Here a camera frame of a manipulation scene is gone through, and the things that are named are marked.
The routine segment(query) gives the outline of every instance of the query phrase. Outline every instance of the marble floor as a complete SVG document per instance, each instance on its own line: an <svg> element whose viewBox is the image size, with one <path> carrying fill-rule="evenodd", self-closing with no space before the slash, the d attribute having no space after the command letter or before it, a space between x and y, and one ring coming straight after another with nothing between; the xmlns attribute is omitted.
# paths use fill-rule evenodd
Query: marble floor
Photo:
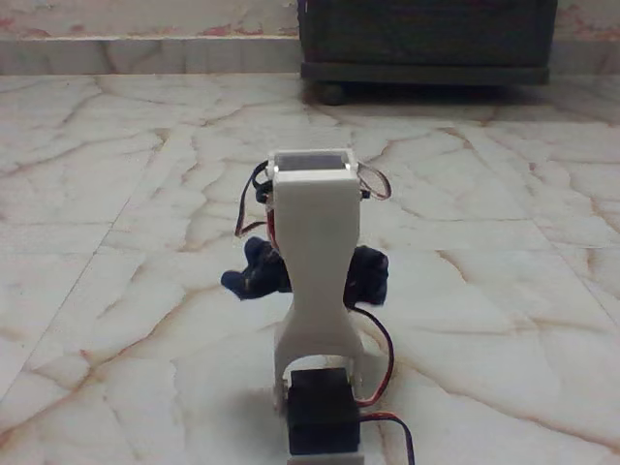
<svg viewBox="0 0 620 465"><path fill-rule="evenodd" d="M0 78L0 464L284 464L290 297L218 282L243 267L251 168L329 146L394 188L361 241L390 258L381 408L418 464L620 464L620 77L300 94L289 75ZM396 427L363 434L368 465L405 463Z"/></svg>

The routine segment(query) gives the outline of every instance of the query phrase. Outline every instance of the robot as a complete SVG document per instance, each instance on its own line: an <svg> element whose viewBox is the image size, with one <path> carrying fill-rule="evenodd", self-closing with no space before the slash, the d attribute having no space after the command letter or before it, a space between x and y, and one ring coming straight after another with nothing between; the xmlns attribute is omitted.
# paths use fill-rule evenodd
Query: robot
<svg viewBox="0 0 620 465"><path fill-rule="evenodd" d="M259 182L263 172L267 181ZM362 175L366 172L379 177L383 192L370 187ZM257 201L265 204L266 221L245 227L250 184ZM394 355L385 327L372 313L357 307L359 302L383 304L388 289L388 257L357 246L360 202L390 195L388 179L359 163L350 149L271 152L243 189L235 235L241 237L266 224L269 241L250 238L244 247L248 266L241 272L224 273L222 284L240 299L293 293L274 346L275 403L287 420L288 465L363 465L360 424L370 420L401 424L409 463L414 463L406 424L391 413L362 411L385 391ZM350 312L369 318L387 340L387 373L368 399L357 398L363 346ZM348 363L292 371L288 386L285 371L308 356L340 356Z"/></svg>

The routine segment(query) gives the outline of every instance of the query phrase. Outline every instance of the wall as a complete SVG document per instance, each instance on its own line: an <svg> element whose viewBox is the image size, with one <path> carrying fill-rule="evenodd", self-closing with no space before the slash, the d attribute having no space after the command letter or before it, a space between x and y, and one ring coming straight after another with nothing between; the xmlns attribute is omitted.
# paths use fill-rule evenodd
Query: wall
<svg viewBox="0 0 620 465"><path fill-rule="evenodd" d="M295 0L0 0L6 39L295 34ZM620 41L620 0L560 0L556 38Z"/></svg>

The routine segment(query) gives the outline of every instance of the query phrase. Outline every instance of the black servo motor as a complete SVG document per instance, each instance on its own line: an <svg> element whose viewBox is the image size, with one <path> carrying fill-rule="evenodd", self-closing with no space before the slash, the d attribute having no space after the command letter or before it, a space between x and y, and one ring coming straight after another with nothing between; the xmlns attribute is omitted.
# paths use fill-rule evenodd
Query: black servo motor
<svg viewBox="0 0 620 465"><path fill-rule="evenodd" d="M287 424L291 455L356 452L359 407L344 368L291 373Z"/></svg>

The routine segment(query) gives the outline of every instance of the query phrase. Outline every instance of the baseboard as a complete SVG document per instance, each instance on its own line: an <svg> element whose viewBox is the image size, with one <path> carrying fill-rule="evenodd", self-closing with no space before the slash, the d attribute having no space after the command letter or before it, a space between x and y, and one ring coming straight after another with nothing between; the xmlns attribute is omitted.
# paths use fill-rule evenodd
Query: baseboard
<svg viewBox="0 0 620 465"><path fill-rule="evenodd" d="M0 75L296 73L297 38L0 41ZM557 41L551 73L620 74L620 42Z"/></svg>

